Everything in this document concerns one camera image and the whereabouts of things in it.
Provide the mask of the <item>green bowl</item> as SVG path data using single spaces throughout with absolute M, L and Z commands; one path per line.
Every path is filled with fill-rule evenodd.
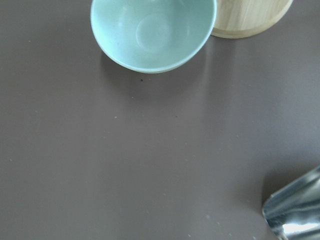
M 94 0 L 94 38 L 112 61 L 139 73 L 174 70 L 205 45 L 216 21 L 215 0 Z

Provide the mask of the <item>wooden cup tree stand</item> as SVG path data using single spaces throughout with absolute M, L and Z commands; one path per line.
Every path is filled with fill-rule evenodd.
M 212 36 L 242 39 L 275 25 L 289 10 L 292 0 L 218 0 Z

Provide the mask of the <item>metal scoop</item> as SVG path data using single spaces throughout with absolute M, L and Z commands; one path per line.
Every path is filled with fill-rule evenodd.
M 262 206 L 262 215 L 279 240 L 318 240 L 320 167 L 271 194 Z

